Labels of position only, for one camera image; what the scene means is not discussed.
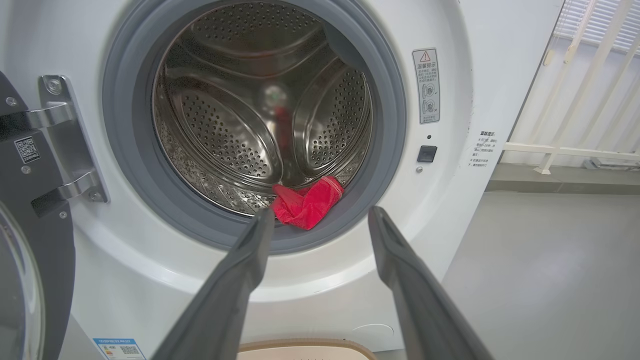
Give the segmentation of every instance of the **gray rubber seal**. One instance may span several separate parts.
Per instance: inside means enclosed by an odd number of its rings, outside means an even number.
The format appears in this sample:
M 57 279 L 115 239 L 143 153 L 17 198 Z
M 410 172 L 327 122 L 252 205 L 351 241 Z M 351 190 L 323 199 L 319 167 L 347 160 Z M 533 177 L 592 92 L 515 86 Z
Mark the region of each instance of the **gray rubber seal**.
M 250 219 L 212 205 L 182 182 L 154 133 L 151 99 L 157 67 L 175 36 L 199 15 L 229 3 L 239 1 L 141 0 L 114 37 L 102 88 L 109 142 L 133 188 L 176 229 L 221 249 L 231 247 Z M 365 10 L 353 0 L 287 3 L 331 24 L 357 49 L 367 65 L 374 119 L 369 153 L 343 198 L 310 231 L 278 225 L 272 254 L 319 246 L 366 216 L 391 182 L 406 128 L 404 86 L 396 59 Z

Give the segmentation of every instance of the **qr code sticker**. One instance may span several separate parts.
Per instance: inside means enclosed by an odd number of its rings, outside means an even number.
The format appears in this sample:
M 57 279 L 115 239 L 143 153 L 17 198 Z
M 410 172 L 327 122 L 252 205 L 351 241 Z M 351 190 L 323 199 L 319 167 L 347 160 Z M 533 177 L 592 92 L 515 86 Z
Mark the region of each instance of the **qr code sticker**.
M 38 152 L 35 142 L 33 142 L 33 137 L 22 138 L 14 141 L 14 143 L 23 163 L 26 164 L 40 159 L 40 153 Z
M 140 354 L 138 347 L 120 347 L 120 350 L 122 350 L 122 353 L 125 355 Z

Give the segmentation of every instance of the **warning sticker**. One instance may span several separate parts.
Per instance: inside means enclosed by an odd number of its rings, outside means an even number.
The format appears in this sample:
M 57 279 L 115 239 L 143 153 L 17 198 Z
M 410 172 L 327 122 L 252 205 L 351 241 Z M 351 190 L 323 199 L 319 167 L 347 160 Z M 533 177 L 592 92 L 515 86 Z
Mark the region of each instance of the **warning sticker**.
M 468 167 L 486 168 L 490 164 L 491 156 L 495 152 L 498 139 L 493 131 L 480 131 L 479 136 L 473 146 L 473 151 L 467 162 Z
M 413 65 L 418 80 L 420 123 L 440 121 L 440 78 L 436 49 L 415 50 Z

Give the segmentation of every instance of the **door glass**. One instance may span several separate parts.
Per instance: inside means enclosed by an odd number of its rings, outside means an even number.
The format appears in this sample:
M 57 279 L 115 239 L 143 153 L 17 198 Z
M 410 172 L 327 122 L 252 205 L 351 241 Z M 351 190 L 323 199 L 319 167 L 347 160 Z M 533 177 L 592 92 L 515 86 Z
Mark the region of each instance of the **door glass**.
M 0 354 L 7 360 L 41 359 L 42 283 L 31 249 L 2 202 L 0 287 Z

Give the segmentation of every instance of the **red cloth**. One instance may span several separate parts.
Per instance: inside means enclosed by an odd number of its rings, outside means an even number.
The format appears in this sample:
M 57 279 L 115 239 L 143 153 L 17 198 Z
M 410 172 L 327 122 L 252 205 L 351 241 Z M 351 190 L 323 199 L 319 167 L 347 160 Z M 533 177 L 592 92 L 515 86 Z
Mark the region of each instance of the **red cloth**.
M 309 188 L 294 191 L 276 184 L 273 185 L 273 192 L 278 197 L 271 204 L 271 208 L 278 220 L 283 224 L 309 230 L 340 200 L 344 189 L 335 177 L 323 176 Z

